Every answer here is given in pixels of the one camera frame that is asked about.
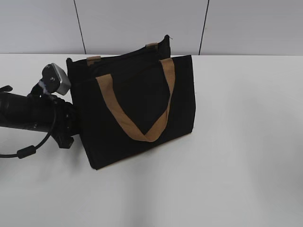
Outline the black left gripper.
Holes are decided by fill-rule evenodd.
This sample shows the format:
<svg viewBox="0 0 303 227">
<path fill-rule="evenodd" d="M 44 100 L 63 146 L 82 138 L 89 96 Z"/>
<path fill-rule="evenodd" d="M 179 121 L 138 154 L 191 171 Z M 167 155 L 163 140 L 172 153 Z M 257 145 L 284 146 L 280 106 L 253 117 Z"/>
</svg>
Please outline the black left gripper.
<svg viewBox="0 0 303 227">
<path fill-rule="evenodd" d="M 51 133 L 59 148 L 71 148 L 73 136 L 80 133 L 80 121 L 75 106 L 65 100 L 54 97 L 53 104 L 56 110 L 56 120 Z"/>
</svg>

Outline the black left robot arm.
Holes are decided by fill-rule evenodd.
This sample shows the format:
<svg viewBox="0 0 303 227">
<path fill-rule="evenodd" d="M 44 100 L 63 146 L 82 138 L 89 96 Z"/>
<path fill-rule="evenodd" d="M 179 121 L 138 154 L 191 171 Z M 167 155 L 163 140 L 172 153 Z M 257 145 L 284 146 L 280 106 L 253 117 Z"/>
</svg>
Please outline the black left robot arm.
<svg viewBox="0 0 303 227">
<path fill-rule="evenodd" d="M 27 96 L 11 93 L 7 85 L 0 89 L 0 125 L 28 131 L 46 132 L 60 148 L 70 148 L 73 136 L 80 133 L 76 108 L 56 95 L 45 95 L 34 86 Z"/>
</svg>

